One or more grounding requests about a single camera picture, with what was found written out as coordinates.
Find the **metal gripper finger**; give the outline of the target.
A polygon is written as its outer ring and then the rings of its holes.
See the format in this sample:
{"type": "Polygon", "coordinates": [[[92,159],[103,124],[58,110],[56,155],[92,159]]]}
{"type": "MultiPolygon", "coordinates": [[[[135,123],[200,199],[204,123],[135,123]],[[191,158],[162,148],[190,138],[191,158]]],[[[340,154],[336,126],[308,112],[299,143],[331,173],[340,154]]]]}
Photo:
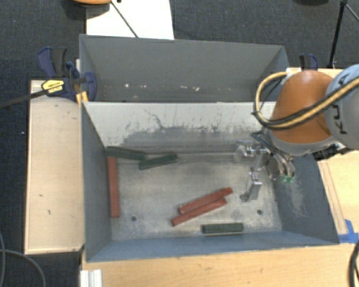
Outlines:
{"type": "Polygon", "coordinates": [[[242,202],[257,200],[262,182],[259,180],[258,174],[250,172],[244,186],[243,193],[240,195],[242,202]]]}
{"type": "Polygon", "coordinates": [[[254,158],[251,141],[238,140],[234,151],[234,162],[240,163],[243,159],[254,158]]]}

